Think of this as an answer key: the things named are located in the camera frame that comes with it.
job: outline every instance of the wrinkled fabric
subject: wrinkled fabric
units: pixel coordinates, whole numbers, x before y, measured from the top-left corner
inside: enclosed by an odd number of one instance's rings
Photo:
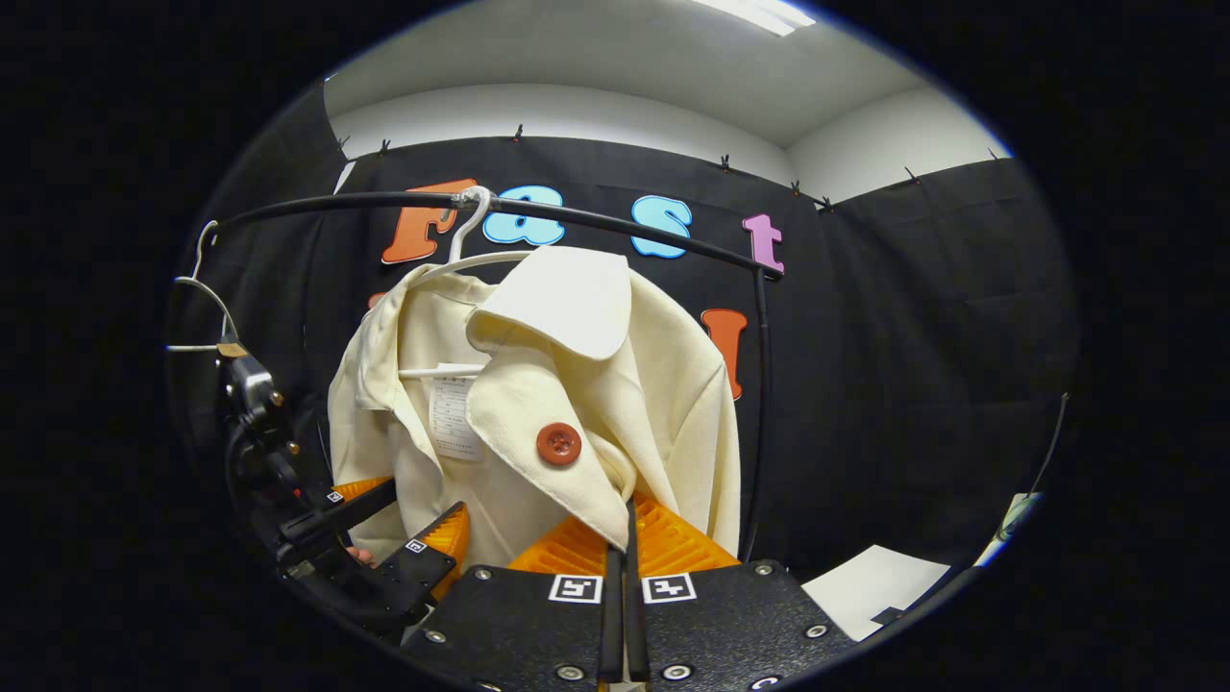
[[[574,515],[627,547],[633,490],[736,552],[739,447],[726,365],[699,323],[621,254],[542,246],[491,285],[445,273],[389,290],[351,338],[328,393],[335,483],[392,476],[397,503],[351,531],[384,559],[455,501],[470,509],[465,565],[506,565]],[[482,365],[466,397],[477,461],[442,454],[432,381],[399,370]],[[566,467],[538,434],[582,436]]]

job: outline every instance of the ceiling light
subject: ceiling light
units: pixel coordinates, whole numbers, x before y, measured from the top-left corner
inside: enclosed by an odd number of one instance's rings
[[[798,26],[811,26],[815,23],[803,12],[800,12],[795,7],[781,2],[779,0],[692,0],[694,2],[700,2],[701,5],[708,5],[715,10],[722,10],[739,17],[740,20],[752,22],[760,28],[771,31],[777,36],[786,36],[787,33],[795,31],[795,27],[787,22],[792,22]]]

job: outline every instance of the hanger hook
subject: hanger hook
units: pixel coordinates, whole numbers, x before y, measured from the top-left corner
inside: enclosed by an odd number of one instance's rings
[[[476,225],[482,222],[482,219],[487,215],[487,210],[491,209],[491,191],[481,184],[466,187],[461,192],[453,195],[453,202],[459,209],[467,206],[476,199],[478,202],[478,209],[475,210],[472,216],[461,224],[461,227],[459,227],[456,234],[453,236],[453,242],[449,243],[449,262],[455,262],[461,258],[461,242]]]
[[[216,220],[212,220],[212,221],[207,222],[205,227],[200,229],[200,235],[197,237],[197,263],[196,263],[196,265],[192,267],[192,277],[191,277],[193,279],[197,278],[197,272],[200,270],[202,245],[204,243],[205,236],[209,235],[209,229],[212,229],[212,227],[218,227],[218,221]]]

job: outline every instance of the brown button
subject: brown button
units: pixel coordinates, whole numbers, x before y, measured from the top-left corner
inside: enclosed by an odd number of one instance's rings
[[[566,423],[552,423],[539,431],[539,456],[549,465],[566,467],[581,456],[581,436]]]

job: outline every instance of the clothing label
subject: clothing label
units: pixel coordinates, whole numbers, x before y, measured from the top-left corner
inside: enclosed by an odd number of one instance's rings
[[[442,369],[453,364],[440,364]],[[435,449],[440,455],[470,462],[478,461],[478,434],[465,420],[465,398],[474,386],[472,377],[434,377],[428,402]]]

